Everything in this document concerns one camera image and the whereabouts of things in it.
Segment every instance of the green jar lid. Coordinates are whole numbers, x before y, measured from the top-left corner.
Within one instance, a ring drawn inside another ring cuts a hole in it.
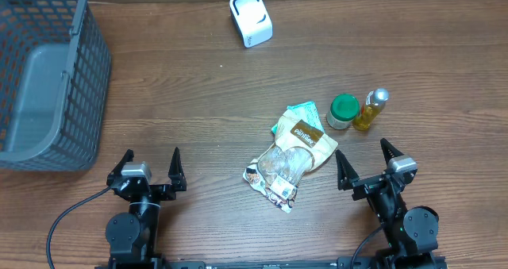
[[[330,112],[340,121],[351,121],[360,111],[358,100],[350,94],[341,94],[333,99]]]

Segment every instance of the food package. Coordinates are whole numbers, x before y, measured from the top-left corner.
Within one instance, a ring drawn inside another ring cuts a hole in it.
[[[305,172],[323,164],[338,143],[287,110],[277,123],[275,143],[244,171],[244,179],[289,213]]]
[[[287,106],[288,110],[291,110],[298,119],[303,119],[310,126],[321,130],[323,133],[325,129],[319,120],[319,112],[314,102],[304,102],[296,106]],[[275,135],[277,133],[277,125],[273,125],[271,131]]]

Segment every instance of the wire mesh basket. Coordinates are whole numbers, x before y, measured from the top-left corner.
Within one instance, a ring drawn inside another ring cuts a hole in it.
[[[97,156],[111,57],[87,0],[0,0],[0,167]]]

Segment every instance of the glass bottle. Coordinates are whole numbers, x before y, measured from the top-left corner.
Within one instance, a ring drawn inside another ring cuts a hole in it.
[[[388,90],[383,88],[379,88],[377,90],[371,91],[367,99],[365,99],[365,103],[362,105],[360,109],[360,113],[355,119],[352,121],[352,126],[356,130],[365,131],[371,127],[372,121],[374,118],[384,109],[384,106],[387,103],[390,95],[388,94]]]

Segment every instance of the basket handle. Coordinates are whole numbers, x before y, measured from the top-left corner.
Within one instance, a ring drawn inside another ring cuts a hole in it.
[[[81,24],[83,23],[83,19],[85,17],[87,4],[88,0],[78,0],[76,4],[76,11],[74,12],[74,17],[72,18],[72,27],[69,29],[69,35],[71,37],[78,35],[79,30],[81,30]]]

